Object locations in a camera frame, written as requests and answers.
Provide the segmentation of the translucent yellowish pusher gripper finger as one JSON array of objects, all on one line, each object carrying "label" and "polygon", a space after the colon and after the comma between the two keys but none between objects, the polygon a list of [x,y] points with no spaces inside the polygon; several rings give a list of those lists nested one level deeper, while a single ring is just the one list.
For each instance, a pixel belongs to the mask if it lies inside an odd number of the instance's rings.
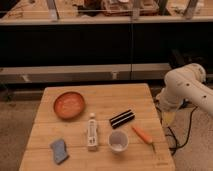
[{"label": "translucent yellowish pusher gripper finger", "polygon": [[162,119],[163,119],[163,125],[169,126],[175,118],[174,112],[163,112],[162,113]]}]

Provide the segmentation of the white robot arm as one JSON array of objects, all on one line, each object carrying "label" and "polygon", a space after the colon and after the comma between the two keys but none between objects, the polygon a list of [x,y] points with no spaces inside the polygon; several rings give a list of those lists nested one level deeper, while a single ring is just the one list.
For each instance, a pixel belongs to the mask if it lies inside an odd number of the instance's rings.
[{"label": "white robot arm", "polygon": [[205,81],[206,71],[197,63],[172,69],[166,73],[165,87],[156,96],[164,127],[173,122],[176,111],[184,100],[189,100],[213,116],[213,89],[204,85]]}]

